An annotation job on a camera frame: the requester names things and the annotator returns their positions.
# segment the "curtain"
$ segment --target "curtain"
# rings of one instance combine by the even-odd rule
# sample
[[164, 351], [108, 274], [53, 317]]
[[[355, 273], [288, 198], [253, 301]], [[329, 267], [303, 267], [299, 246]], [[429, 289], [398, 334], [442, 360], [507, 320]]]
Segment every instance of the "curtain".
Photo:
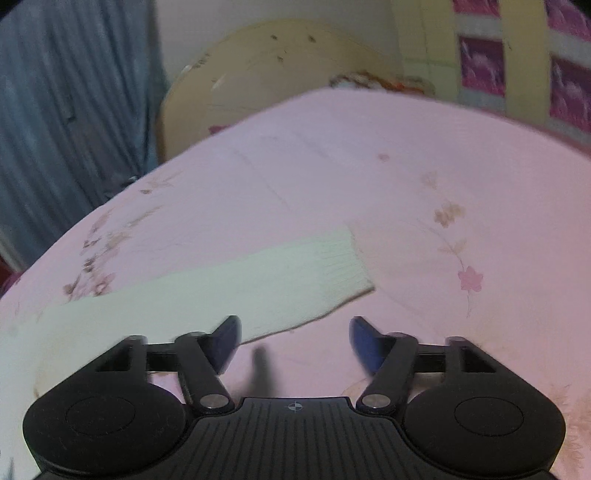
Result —
[[0, 239], [31, 265], [158, 165], [151, 0], [22, 0], [0, 21]]

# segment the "blue curtain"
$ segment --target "blue curtain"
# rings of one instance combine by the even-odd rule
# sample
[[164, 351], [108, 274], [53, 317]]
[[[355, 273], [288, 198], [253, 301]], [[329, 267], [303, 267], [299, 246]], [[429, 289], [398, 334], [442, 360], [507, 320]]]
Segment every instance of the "blue curtain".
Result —
[[0, 21], [0, 238], [31, 265], [156, 168], [151, 0], [22, 0]]

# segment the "round black disc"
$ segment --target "round black disc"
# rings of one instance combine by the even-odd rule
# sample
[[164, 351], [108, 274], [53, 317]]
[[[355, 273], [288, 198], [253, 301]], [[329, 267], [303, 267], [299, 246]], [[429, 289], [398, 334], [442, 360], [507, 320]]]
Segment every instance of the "round black disc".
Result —
[[173, 449], [186, 425], [172, 393], [151, 384], [56, 389], [25, 415], [22, 430], [38, 463], [69, 475], [140, 470]]
[[463, 475], [548, 468], [562, 444], [564, 420], [550, 400], [524, 385], [495, 375], [444, 383], [408, 404], [404, 430], [434, 463]]

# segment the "white wall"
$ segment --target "white wall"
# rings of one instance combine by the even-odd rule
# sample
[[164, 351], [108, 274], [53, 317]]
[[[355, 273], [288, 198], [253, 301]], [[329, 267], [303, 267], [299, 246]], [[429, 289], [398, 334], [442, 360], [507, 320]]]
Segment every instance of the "white wall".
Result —
[[317, 20], [402, 65], [389, 0], [156, 0], [168, 78], [239, 28], [279, 18]]

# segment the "metal screw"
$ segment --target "metal screw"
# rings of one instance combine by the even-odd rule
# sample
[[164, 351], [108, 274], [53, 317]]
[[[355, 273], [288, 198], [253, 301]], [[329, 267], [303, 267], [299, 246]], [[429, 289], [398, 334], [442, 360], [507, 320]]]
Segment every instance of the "metal screw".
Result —
[[390, 399], [386, 395], [372, 393], [363, 397], [362, 403], [369, 408], [384, 408], [390, 405]]
[[214, 410], [216, 408], [225, 407], [230, 403], [230, 401], [224, 395], [220, 395], [219, 393], [212, 393], [210, 395], [205, 395], [204, 397], [202, 397], [201, 400], [199, 400], [199, 403], [205, 408]]

